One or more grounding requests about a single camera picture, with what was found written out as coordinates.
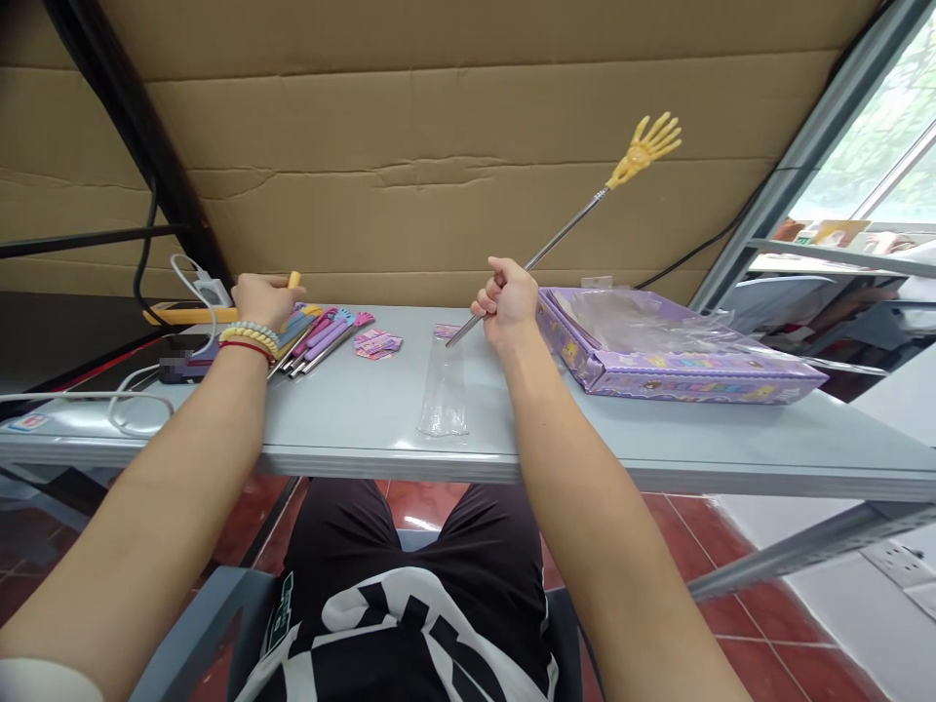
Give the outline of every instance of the black cable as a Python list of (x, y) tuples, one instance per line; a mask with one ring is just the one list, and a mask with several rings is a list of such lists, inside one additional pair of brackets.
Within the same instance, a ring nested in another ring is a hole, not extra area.
[[(153, 197), (149, 202), (149, 214), (146, 216), (146, 226), (151, 227), (156, 222), (156, 206), (159, 202), (159, 195), (156, 188), (156, 180), (153, 180)], [(147, 313), (152, 315), (153, 319), (159, 322), (159, 326), (164, 329), (168, 329), (171, 325), (166, 322), (162, 317), (153, 312), (153, 308), (150, 307), (146, 300), (143, 299), (143, 294), (140, 291), (140, 286), (143, 282), (143, 272), (146, 270), (146, 263), (149, 262), (149, 248), (153, 243), (152, 237), (146, 237), (143, 239), (143, 251), (139, 255), (139, 263), (136, 265), (136, 273), (134, 274), (134, 299), (146, 310)]]
[(722, 231), (720, 231), (711, 239), (708, 239), (702, 242), (701, 244), (699, 244), (695, 249), (693, 249), (692, 251), (687, 253), (685, 256), (680, 258), (678, 261), (676, 261), (676, 263), (673, 263), (672, 265), (667, 266), (666, 268), (661, 270), (656, 275), (651, 276), (650, 278), (647, 278), (645, 281), (643, 281), (642, 283), (638, 285), (635, 285), (634, 290), (643, 290), (648, 285), (652, 285), (653, 283), (656, 283), (656, 281), (658, 281), (660, 278), (662, 278), (663, 276), (669, 275), (670, 273), (675, 271), (677, 268), (679, 268), (681, 265), (683, 265), (688, 260), (690, 260), (693, 256), (702, 253), (703, 251), (708, 249), (710, 246), (715, 244), (718, 240), (723, 239), (725, 236), (727, 236), (738, 224), (741, 223), (741, 220), (751, 209), (751, 206), (754, 204), (754, 201), (757, 199), (758, 195), (761, 194), (764, 187), (767, 185), (767, 181), (770, 180), (774, 174), (780, 173), (782, 171), (807, 171), (807, 170), (818, 171), (819, 169), (818, 168), (808, 169), (805, 166), (791, 166), (789, 168), (770, 169), (770, 172), (763, 177), (763, 180), (760, 182), (758, 187), (755, 188), (754, 192), (751, 193), (751, 196), (747, 199), (747, 201), (745, 201), (744, 205), (741, 207), (741, 210), (738, 211), (738, 214), (734, 216), (734, 219), (730, 221), (728, 225)]
[(835, 80), (836, 76), (839, 75), (839, 71), (841, 71), (841, 68), (845, 65), (848, 58), (854, 54), (855, 48), (861, 43), (861, 40), (865, 38), (865, 35), (878, 23), (878, 20), (880, 20), (883, 14), (887, 12), (893, 4), (894, 0), (883, 0), (868, 18), (868, 21), (864, 23), (861, 29), (858, 30), (858, 33), (848, 42), (848, 45), (842, 50), (841, 54), (838, 55), (838, 58), (836, 58), (836, 62), (832, 64), (832, 68), (829, 69), (829, 77), (826, 79), (826, 88), (828, 88), (832, 84), (832, 81)]
[[(893, 4), (894, 4), (894, 0), (883, 0), (883, 2), (881, 2), (881, 4), (877, 6), (877, 9), (874, 11), (874, 13), (868, 18), (868, 21), (866, 21), (865, 24), (861, 27), (861, 29), (858, 30), (858, 33), (855, 34), (854, 37), (852, 37), (852, 40), (848, 42), (848, 45), (844, 48), (844, 50), (836, 59), (836, 62), (833, 63), (832, 68), (829, 70), (829, 77), (826, 80), (826, 86), (825, 86), (826, 88), (828, 88), (829, 85), (832, 83), (832, 81), (835, 79), (835, 77), (839, 75), (839, 71), (841, 71), (842, 66), (848, 60), (848, 57), (850, 57), (854, 53), (855, 48), (858, 46), (861, 40), (865, 38), (865, 35), (868, 34), (871, 28), (878, 22), (878, 20), (880, 20), (883, 14), (886, 13), (887, 10), (890, 8), (890, 6)], [(685, 256), (680, 258), (676, 263), (673, 263), (667, 268), (664, 268), (656, 275), (650, 278), (647, 278), (645, 281), (643, 281), (639, 285), (634, 286), (635, 290), (643, 290), (648, 285), (656, 283), (656, 281), (658, 281), (660, 278), (662, 278), (663, 276), (669, 275), (670, 273), (675, 271), (677, 268), (679, 268), (681, 265), (683, 265), (688, 260), (690, 260), (693, 256), (702, 253), (703, 251), (708, 249), (710, 246), (715, 244), (717, 241), (727, 236), (727, 234), (730, 233), (741, 222), (741, 220), (744, 218), (744, 215), (748, 213), (748, 210), (751, 209), (751, 206), (754, 204), (755, 199), (758, 197), (758, 195), (761, 194), (764, 187), (767, 185), (767, 181), (770, 180), (775, 173), (779, 173), (780, 171), (800, 171), (803, 169), (804, 167), (802, 166), (793, 166), (791, 168), (771, 169), (770, 173), (768, 173), (764, 177), (764, 179), (760, 182), (760, 184), (755, 189), (755, 191), (751, 193), (751, 197), (747, 199), (747, 201), (744, 203), (744, 205), (742, 206), (738, 214), (734, 216), (734, 219), (731, 222), (729, 222), (728, 225), (722, 231), (720, 231), (711, 239), (708, 239), (707, 241), (704, 241), (701, 244), (699, 244), (699, 246), (697, 246), (695, 249), (693, 249), (692, 251), (687, 253)], [(818, 171), (819, 169), (812, 168), (810, 170)]]

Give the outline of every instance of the black shorts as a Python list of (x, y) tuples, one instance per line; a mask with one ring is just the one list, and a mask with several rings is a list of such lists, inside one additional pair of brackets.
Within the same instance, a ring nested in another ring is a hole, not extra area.
[(546, 675), (547, 606), (539, 527), (523, 485), (472, 485), (439, 538), (404, 553), (373, 481), (311, 481), (284, 558), (293, 621), (318, 629), (328, 599), (404, 566), (433, 572), (479, 634), (535, 681)]

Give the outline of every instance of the power adapter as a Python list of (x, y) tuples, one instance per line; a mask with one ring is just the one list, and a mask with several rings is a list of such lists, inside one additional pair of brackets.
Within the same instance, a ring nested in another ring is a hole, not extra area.
[(227, 293), (227, 290), (224, 289), (224, 285), (221, 284), (218, 278), (211, 278), (209, 274), (203, 270), (198, 270), (195, 274), (198, 276), (198, 280), (193, 281), (192, 285), (202, 294), (202, 297), (205, 298), (209, 305), (212, 307), (234, 306), (234, 303), (231, 301), (231, 296)]

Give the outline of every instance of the purple box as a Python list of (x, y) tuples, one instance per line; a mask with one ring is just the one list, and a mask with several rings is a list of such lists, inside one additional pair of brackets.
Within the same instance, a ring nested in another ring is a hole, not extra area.
[[(547, 296), (578, 292), (549, 288), (539, 292), (536, 320), (553, 351), (562, 355), (578, 383), (590, 395), (675, 400), (679, 402), (788, 405), (819, 387), (828, 376), (794, 356), (762, 349), (718, 353), (622, 354), (592, 345)], [(659, 301), (659, 316), (670, 320), (698, 317), (695, 312), (653, 292), (632, 291)]]

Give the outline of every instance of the cardboard wall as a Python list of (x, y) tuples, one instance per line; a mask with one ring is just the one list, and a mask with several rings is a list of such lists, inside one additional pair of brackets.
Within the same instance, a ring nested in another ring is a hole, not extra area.
[[(0, 241), (142, 226), (150, 193), (40, 0), (0, 10)], [(141, 242), (0, 260), (0, 291), (132, 294)], [(142, 290), (189, 297), (153, 240)]]
[[(537, 278), (636, 284), (711, 237), (875, 4), (101, 2), (233, 270), (300, 270), (316, 299), (438, 305), (466, 304), (489, 254), (537, 251), (647, 113), (678, 115), (682, 148), (609, 196)], [(50, 65), (19, 73), (73, 77), (41, 46), (17, 66)], [(653, 289), (688, 301), (717, 253)]]

